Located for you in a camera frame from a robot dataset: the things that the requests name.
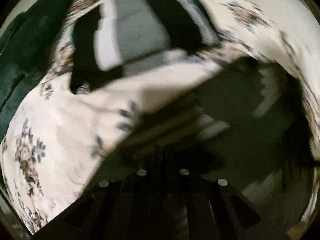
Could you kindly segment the dark striped sweater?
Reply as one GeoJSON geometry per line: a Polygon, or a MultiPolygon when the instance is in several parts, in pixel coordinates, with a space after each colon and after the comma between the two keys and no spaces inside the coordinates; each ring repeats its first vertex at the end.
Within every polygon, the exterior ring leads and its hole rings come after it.
{"type": "Polygon", "coordinates": [[[241,57],[144,115],[92,178],[117,181],[154,160],[226,179],[283,230],[312,214],[312,133],[300,81],[277,63],[241,57]]]}

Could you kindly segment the floral bed blanket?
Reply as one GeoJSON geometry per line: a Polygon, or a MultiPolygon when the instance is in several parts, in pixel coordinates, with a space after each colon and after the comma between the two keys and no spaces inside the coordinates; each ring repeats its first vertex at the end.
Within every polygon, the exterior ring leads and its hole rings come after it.
{"type": "MultiPolygon", "coordinates": [[[[103,0],[73,0],[52,46],[50,66],[22,100],[1,137],[5,192],[31,236],[78,200],[99,166],[141,118],[168,105],[241,57],[277,63],[300,81],[319,158],[319,25],[296,0],[199,0],[218,31],[218,46],[169,61],[102,87],[73,94],[69,88],[76,21],[103,0]]],[[[184,171],[155,167],[159,239],[184,238],[188,193],[184,171]]],[[[319,202],[319,169],[313,168],[307,228],[319,202]]]]}

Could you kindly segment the black grey white blocked garment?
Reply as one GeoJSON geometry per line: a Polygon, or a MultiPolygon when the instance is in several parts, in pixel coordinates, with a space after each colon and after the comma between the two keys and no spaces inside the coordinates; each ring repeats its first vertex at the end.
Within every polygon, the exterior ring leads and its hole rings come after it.
{"type": "Polygon", "coordinates": [[[73,94],[218,46],[199,0],[103,0],[75,23],[73,94]]]}

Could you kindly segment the dark green pillow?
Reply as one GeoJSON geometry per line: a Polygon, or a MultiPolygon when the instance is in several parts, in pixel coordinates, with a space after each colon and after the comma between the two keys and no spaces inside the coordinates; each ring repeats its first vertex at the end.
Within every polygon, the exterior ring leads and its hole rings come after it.
{"type": "Polygon", "coordinates": [[[24,97],[45,76],[73,0],[38,0],[1,37],[1,137],[24,97]]]}

